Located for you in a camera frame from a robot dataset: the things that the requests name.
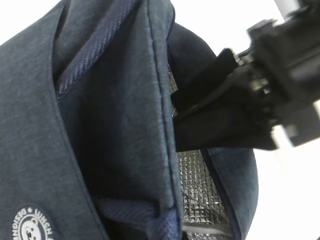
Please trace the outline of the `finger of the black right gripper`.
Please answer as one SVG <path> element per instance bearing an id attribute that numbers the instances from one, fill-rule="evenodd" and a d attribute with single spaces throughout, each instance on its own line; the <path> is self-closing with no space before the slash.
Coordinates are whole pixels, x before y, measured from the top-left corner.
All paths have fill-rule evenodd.
<path id="1" fill-rule="evenodd" d="M 206 148 L 254 148 L 273 151 L 272 127 L 242 107 L 216 105 L 173 118 L 178 152 Z"/>

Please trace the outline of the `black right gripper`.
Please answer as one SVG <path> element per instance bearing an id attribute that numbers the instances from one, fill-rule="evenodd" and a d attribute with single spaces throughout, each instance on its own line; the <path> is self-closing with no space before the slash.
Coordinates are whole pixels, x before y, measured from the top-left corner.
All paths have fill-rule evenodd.
<path id="1" fill-rule="evenodd" d="M 274 148 L 275 126 L 283 127 L 295 147 L 318 139 L 319 1 L 300 0 L 284 23 L 262 20 L 247 33 L 251 44 L 241 60 L 225 48 L 190 82 L 177 83 L 170 96 L 177 112 L 252 110 L 252 123 L 232 140 L 233 147 Z"/>

